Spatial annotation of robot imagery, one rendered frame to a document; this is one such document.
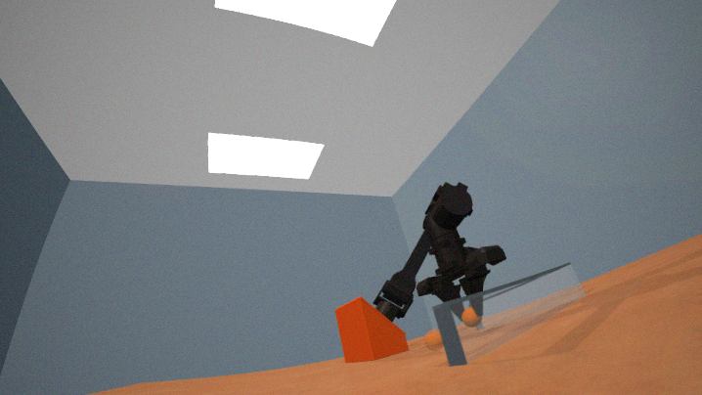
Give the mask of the see-through orange ball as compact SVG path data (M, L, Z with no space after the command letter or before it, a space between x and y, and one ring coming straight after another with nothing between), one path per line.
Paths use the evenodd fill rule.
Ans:
M438 351L444 347L441 338L439 329L432 329L425 335L424 344L430 350Z

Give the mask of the grey l-shaped wall trim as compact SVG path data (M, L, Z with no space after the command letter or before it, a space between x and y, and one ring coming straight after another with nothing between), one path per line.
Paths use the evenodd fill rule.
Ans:
M438 325L438 329L439 329L440 335L442 337L441 339L443 341L443 346L445 347L444 349L446 351L447 360L449 361L448 362L450 365L449 367L461 366L461 365L467 364L467 360L465 358L465 355L463 353L464 351L463 351L462 346L461 346L461 340L459 338L460 335L458 334L457 326L456 326L455 320L453 318L450 304L456 303L458 301L466 300L469 298L473 298L473 297L476 297L477 295L493 292L496 289L500 289L503 287L511 286L511 285L514 285L517 283L521 283L521 282L527 281L531 278L546 274L550 271L553 271L553 270L556 270L556 269L559 269L559 268L562 268L562 267L565 267L568 265L571 265L571 263L568 262L562 266L543 271L540 274L529 276L529 277L526 277L522 280L507 283L505 285L492 287L488 290L476 292L476 293L473 293L469 296L455 298L451 301L447 301L447 302L441 303L439 305L433 306L432 309L434 312L434 317L437 320L436 323Z

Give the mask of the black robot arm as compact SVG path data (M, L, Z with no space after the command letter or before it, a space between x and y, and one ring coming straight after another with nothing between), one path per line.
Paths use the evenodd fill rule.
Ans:
M468 186L458 183L452 186L445 183L439 186L434 194L423 220L424 232L414 248L403 270L392 275L390 281L384 284L381 298L379 292L374 301L378 310L386 319L393 322L394 318L404 318L414 301L413 292L416 288L416 275L420 269L433 240L450 233L457 233L457 226L464 217L472 213L472 199L467 191ZM427 214L427 215L426 215ZM403 307L401 309L400 307ZM400 307L399 307L400 306Z

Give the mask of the clear low wall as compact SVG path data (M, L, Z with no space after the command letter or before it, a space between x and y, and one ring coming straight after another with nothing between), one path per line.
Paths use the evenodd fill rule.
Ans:
M572 265L450 304L468 363L586 296Z

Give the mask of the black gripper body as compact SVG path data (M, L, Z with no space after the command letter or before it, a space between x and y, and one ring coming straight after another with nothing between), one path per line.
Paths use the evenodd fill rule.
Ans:
M504 250L498 245L481 246L466 256L465 243L465 238L461 238L458 233L446 234L433 240L428 253L435 254L439 269L435 271L436 277L426 278L417 284L418 296L455 285L453 281L460 277L484 272L487 263L495 266L506 260Z

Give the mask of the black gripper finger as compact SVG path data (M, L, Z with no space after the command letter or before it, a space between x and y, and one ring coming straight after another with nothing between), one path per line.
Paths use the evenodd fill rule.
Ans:
M491 270L486 270L484 272L469 274L459 279L459 282L461 283L461 287L465 292L465 295L469 296L473 293L483 291L484 282L486 280L487 275L490 274L490 272Z
M461 285L452 285L452 286L447 286L442 289L438 289L434 292L432 292L432 295L438 296L442 302L447 302L451 301L455 298L460 298L460 291L461 291Z

